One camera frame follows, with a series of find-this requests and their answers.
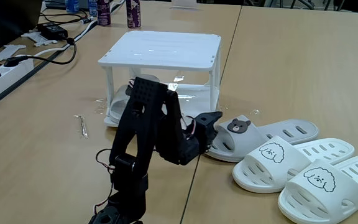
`monitor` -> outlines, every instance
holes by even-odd
[[[42,0],[0,0],[0,47],[34,29]]]

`wooden table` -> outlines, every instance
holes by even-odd
[[[142,2],[142,29],[218,34],[223,68],[241,7],[170,6]],[[0,101],[0,223],[87,223],[92,205],[107,197],[109,176],[94,157],[111,147],[115,129],[104,126],[105,110],[95,102],[106,97],[97,61],[128,30],[122,7],[111,27],[95,27],[78,41],[73,63],[47,65]],[[68,49],[57,60],[71,55]],[[81,138],[75,114],[85,116],[89,139]],[[135,149],[133,143],[128,151]],[[196,160],[183,167],[153,156],[145,223],[180,222],[195,167]]]
[[[219,104],[221,121],[310,120],[358,155],[358,14],[243,7]],[[243,190],[233,167],[201,157],[183,223],[291,223],[278,194]],[[343,223],[358,223],[358,212]]]

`bear face print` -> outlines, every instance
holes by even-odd
[[[237,118],[234,118],[230,124],[227,126],[227,130],[241,134],[247,131],[248,126],[251,124],[251,121],[241,121]]]
[[[281,163],[284,160],[284,149],[277,143],[269,143],[259,148],[260,153],[266,159],[271,159],[276,163]]]
[[[335,177],[333,174],[321,167],[306,171],[303,174],[315,187],[324,189],[326,192],[333,192],[335,189]]]

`white slipper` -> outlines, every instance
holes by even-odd
[[[281,212],[295,223],[339,223],[358,210],[358,156],[335,166],[316,160],[285,186]]]
[[[273,136],[280,136],[290,144],[313,140],[318,128],[310,121],[289,119],[256,127],[244,115],[216,127],[218,135],[207,155],[228,162],[239,162],[246,154]]]
[[[316,159],[337,164],[353,153],[354,147],[339,139],[319,139],[292,146],[274,136],[246,155],[234,166],[232,174],[243,189],[256,193],[279,192],[292,177]]]

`bottle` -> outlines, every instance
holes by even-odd
[[[98,0],[88,0],[88,8],[90,16],[98,15]]]
[[[127,0],[128,28],[140,27],[140,0]]]
[[[66,11],[68,13],[77,13],[80,10],[80,5],[78,4],[78,0],[65,0],[66,3]]]
[[[98,24],[101,26],[108,26],[110,23],[110,1],[98,0]]]

